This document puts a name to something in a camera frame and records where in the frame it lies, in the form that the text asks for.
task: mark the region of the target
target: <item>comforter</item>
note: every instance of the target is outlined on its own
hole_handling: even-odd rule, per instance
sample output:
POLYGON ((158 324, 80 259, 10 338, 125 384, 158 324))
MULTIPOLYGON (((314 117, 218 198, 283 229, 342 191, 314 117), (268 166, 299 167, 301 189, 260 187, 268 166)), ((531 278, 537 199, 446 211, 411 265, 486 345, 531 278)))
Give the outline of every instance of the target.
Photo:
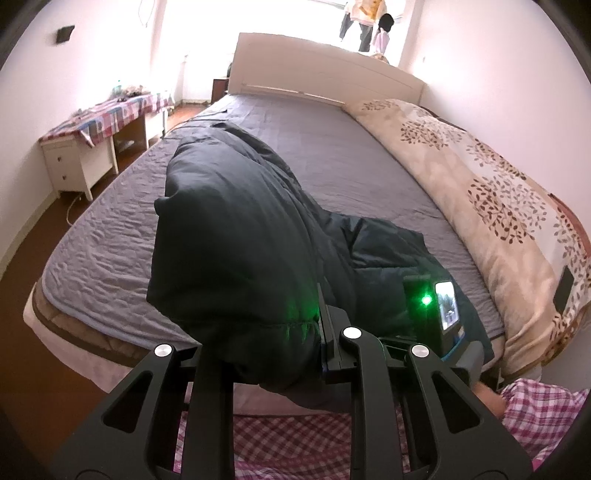
POLYGON ((411 335, 402 287, 411 274, 454 282, 467 338, 493 358, 476 310, 422 234, 322 209, 272 149, 234 124, 181 142, 155 209, 148 302, 214 346, 244 383, 280 392, 319 374, 317 284, 353 325, 411 335))

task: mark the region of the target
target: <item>mattress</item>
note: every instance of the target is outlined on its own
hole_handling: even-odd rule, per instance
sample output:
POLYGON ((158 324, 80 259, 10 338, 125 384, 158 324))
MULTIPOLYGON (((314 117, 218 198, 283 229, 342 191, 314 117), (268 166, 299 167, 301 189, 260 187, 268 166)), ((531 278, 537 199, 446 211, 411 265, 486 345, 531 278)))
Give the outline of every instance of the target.
POLYGON ((53 333, 131 367, 159 343, 179 349, 197 344, 145 301, 157 226, 153 204, 164 193, 166 166, 179 141, 219 120, 265 141, 324 208, 422 232, 489 337, 503 336, 470 254, 396 159, 340 108, 268 95, 225 97, 170 132, 93 202, 52 253, 34 291, 35 315, 53 333))

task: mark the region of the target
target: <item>brown floor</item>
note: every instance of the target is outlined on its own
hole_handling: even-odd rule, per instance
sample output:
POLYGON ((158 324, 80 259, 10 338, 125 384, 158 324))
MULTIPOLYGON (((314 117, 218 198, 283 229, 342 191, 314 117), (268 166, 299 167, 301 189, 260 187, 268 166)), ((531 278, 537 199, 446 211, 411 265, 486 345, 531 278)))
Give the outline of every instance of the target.
MULTIPOLYGON (((203 108, 200 105, 177 108, 168 119, 168 129, 203 108)), ((119 171, 140 154, 130 151, 120 155, 119 171)), ((114 178, 111 174, 102 178, 92 188, 94 197, 114 178)), ((76 196, 76 193, 63 193, 53 202, 27 235, 0 280, 0 408, 25 445, 46 465, 60 444, 104 397, 94 383, 57 360, 22 319, 29 292, 69 228, 66 210, 76 196)), ((88 205, 84 197, 76 201, 70 221, 88 205)))

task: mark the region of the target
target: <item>white headboard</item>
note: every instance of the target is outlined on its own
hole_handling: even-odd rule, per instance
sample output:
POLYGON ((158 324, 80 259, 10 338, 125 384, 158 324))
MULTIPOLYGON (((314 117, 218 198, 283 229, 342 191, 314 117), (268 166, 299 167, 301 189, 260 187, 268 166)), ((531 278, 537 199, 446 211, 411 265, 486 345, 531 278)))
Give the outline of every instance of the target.
POLYGON ((276 92, 340 105, 398 98, 418 104, 422 80, 386 62, 332 45, 241 33, 229 93, 276 92))

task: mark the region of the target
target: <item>floral blanket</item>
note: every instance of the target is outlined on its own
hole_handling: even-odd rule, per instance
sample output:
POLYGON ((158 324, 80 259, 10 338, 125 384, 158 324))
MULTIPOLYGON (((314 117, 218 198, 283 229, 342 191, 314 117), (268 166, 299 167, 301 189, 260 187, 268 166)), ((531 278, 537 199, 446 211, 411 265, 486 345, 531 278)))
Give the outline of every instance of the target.
POLYGON ((505 323, 502 375, 554 358, 591 300, 589 240, 576 217, 491 147, 416 105, 343 108, 414 176, 472 255, 505 323), (565 267, 574 283, 558 312, 565 267))

